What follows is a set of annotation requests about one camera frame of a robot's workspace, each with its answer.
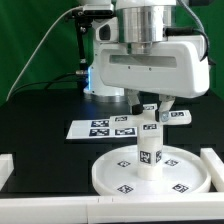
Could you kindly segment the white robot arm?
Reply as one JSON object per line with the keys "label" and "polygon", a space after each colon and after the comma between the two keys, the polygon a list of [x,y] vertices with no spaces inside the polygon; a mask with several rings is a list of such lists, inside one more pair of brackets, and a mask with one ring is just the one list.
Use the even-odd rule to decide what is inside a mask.
{"label": "white robot arm", "polygon": [[215,0],[85,0],[94,30],[94,58],[86,96],[99,101],[126,97],[133,114],[143,108],[138,93],[160,97],[159,120],[167,122],[177,97],[209,89],[210,43],[193,6]]}

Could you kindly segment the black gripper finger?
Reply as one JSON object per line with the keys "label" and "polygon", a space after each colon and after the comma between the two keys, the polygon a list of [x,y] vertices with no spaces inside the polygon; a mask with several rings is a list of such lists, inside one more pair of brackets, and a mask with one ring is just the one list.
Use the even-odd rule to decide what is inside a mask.
{"label": "black gripper finger", "polygon": [[140,103],[138,94],[139,92],[136,90],[127,90],[127,99],[132,115],[140,115],[143,112],[143,106]]}
{"label": "black gripper finger", "polygon": [[169,120],[169,111],[175,102],[175,97],[160,94],[159,101],[161,104],[155,112],[155,119],[157,122],[167,122]]}

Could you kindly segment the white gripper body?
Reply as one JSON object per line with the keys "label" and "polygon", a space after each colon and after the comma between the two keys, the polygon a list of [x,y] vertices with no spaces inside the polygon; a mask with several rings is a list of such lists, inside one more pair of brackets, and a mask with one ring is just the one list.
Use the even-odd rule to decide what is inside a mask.
{"label": "white gripper body", "polygon": [[128,54],[124,44],[104,44],[99,52],[99,74],[107,86],[195,98],[210,84],[204,51],[201,35],[171,36],[154,43],[143,55]]}

